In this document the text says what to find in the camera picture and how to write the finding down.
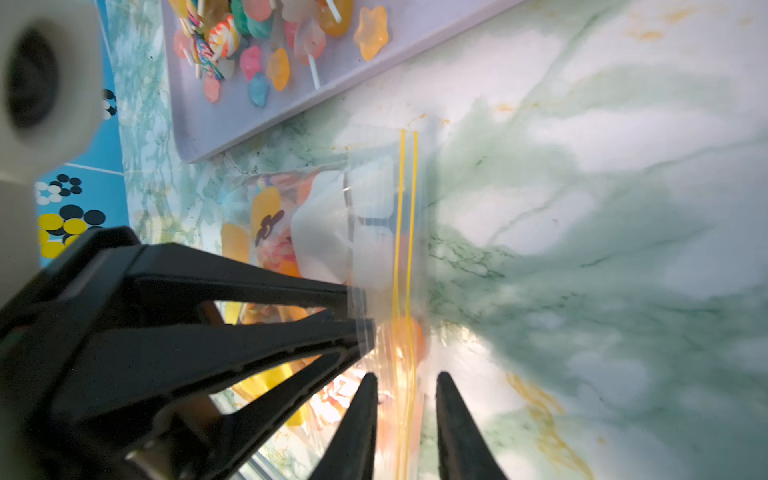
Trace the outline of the ziploc bag of candies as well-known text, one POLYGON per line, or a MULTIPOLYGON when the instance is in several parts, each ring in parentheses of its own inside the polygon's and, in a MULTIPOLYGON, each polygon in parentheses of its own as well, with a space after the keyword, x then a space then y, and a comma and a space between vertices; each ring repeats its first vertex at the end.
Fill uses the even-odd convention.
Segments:
POLYGON ((341 287, 365 348, 259 449, 250 465, 268 477, 309 475, 368 373, 378 380, 373 475, 417 475, 429 350, 420 146, 413 130, 363 132, 316 165, 245 176, 225 192, 223 255, 341 287))

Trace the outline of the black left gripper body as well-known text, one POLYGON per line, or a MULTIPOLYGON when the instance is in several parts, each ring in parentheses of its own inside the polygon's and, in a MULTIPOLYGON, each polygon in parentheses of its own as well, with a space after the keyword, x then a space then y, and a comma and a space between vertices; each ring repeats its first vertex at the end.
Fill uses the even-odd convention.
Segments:
MULTIPOLYGON (((133 244, 141 243, 127 227, 89 230, 2 309, 2 332, 17 333, 19 338, 1 363, 1 390, 22 430, 52 448, 67 447, 64 434, 51 418, 54 396, 92 336, 113 329, 182 325, 90 325, 92 307, 110 298, 116 288, 117 277, 109 273, 127 264, 126 256, 109 256, 105 250, 133 244)), ((223 326, 204 314, 203 304, 198 309, 203 321, 191 325, 223 326)), ((48 464, 56 479, 67 478, 68 466, 68 458, 48 464)))

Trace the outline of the pile of colourful candies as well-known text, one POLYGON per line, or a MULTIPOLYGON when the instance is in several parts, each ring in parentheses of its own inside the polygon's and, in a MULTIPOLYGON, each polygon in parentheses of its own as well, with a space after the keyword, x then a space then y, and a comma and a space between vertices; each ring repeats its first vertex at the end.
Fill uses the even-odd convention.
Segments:
POLYGON ((176 18, 172 50, 193 70, 205 100, 221 99, 222 84, 239 70, 250 101, 266 105, 267 94, 286 90, 307 70, 310 85, 322 81, 318 59, 330 38, 353 36, 362 59, 370 61, 389 42, 384 6, 356 7, 353 1, 170 1, 176 18))

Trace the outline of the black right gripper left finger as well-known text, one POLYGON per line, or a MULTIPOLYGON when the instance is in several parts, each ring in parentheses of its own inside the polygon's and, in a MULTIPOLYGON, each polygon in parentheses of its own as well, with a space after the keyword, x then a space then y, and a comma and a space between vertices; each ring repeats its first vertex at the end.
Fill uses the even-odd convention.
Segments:
POLYGON ((377 437, 378 380, 367 373, 310 480, 371 480, 377 437))

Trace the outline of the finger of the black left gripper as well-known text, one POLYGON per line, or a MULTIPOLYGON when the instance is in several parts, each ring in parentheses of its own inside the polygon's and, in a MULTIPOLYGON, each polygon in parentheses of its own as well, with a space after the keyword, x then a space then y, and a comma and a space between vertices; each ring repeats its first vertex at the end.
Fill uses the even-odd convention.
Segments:
POLYGON ((69 479, 226 479, 305 402, 363 358, 369 320, 172 325, 92 336, 50 414, 69 479), (212 395, 294 360, 310 364, 240 410, 212 395))
POLYGON ((214 300, 323 307, 328 320, 353 325, 345 286, 287 276, 180 244, 115 245, 127 264, 110 275, 110 298, 89 312, 92 327, 198 324, 198 309, 214 300))

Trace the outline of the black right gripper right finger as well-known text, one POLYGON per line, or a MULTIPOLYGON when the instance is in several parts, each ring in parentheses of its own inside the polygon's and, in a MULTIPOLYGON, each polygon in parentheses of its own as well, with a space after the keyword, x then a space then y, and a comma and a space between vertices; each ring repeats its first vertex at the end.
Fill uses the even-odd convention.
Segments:
POLYGON ((443 480, 506 479, 455 382, 441 372, 436 383, 439 476, 443 480))

